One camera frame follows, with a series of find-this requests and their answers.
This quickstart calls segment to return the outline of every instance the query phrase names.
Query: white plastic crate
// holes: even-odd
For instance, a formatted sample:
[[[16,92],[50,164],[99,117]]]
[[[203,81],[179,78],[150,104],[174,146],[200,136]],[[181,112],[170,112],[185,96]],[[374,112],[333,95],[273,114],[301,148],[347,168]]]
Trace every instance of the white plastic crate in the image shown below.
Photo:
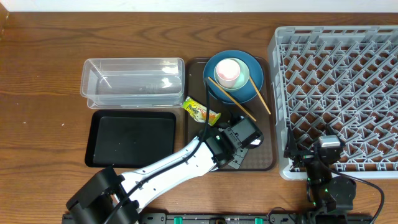
[[[309,148],[327,123],[346,141],[334,167],[364,179],[398,178],[398,26],[279,27],[268,46],[279,172],[287,128]]]

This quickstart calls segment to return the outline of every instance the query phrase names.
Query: wooden stick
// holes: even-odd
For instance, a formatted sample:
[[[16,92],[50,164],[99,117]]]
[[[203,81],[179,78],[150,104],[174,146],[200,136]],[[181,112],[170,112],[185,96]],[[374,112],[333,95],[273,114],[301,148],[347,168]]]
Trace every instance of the wooden stick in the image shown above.
[[[250,79],[250,82],[251,82],[251,84],[253,85],[254,89],[256,90],[257,95],[259,96],[259,98],[260,98],[262,104],[265,106],[265,108],[267,109],[268,113],[271,115],[271,111],[268,109],[268,106],[267,106],[266,102],[264,101],[264,99],[262,98],[259,89],[257,89],[256,84],[254,84],[253,79],[251,79],[250,76],[249,76],[249,79]]]
[[[232,98],[232,96],[230,96],[224,89],[222,89],[221,86],[219,86],[219,84],[217,84],[212,78],[207,77],[215,86],[217,86],[217,88],[219,88],[230,100],[232,100],[232,102],[234,102],[236,104],[236,106],[238,106],[241,110],[243,110],[243,112],[245,112],[253,121],[257,121],[253,116],[251,116],[251,114],[243,108],[243,106],[241,106],[234,98]]]

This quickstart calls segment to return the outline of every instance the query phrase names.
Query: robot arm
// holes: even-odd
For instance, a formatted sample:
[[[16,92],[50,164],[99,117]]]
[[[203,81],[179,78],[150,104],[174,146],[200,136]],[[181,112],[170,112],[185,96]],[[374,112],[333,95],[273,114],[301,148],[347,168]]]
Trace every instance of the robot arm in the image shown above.
[[[67,208],[76,224],[102,224],[115,208],[112,195],[121,201],[133,188],[141,186],[107,222],[135,223],[138,213],[155,198],[186,180],[225,166],[237,150],[259,138],[262,138],[261,131],[248,118],[222,131],[211,128],[193,156],[200,142],[198,138],[145,168],[121,175],[116,175],[112,167],[99,171],[67,202]],[[159,171],[164,172],[153,177]]]

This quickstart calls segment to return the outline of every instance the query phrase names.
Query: snack packet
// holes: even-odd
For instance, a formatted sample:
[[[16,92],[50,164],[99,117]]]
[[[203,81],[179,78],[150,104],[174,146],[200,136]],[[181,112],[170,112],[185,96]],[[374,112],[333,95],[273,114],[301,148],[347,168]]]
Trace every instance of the snack packet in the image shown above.
[[[201,105],[189,96],[182,104],[182,108],[188,111],[195,121],[200,123],[204,123],[206,121],[206,106]],[[220,116],[221,113],[215,113],[214,111],[210,110],[209,124],[211,126],[214,125]]]

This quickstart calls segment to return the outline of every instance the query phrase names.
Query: blue plate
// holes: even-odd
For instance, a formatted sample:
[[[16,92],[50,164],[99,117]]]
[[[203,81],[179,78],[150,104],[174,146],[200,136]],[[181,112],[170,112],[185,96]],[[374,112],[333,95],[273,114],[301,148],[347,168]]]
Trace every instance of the blue plate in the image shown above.
[[[246,52],[240,50],[226,50],[214,55],[206,64],[205,70],[203,71],[203,80],[207,77],[211,77],[215,80],[214,69],[216,68],[218,62],[226,58],[238,58],[242,60],[249,67],[250,76],[253,82],[256,84],[257,88],[261,90],[262,84],[264,83],[264,74],[259,62]],[[220,99],[223,103],[233,105],[234,103],[230,100],[221,90],[217,88],[212,82],[208,82],[211,89],[210,94],[212,97]],[[245,103],[253,99],[257,93],[251,82],[248,81],[242,88],[237,91],[229,93],[238,103]]]

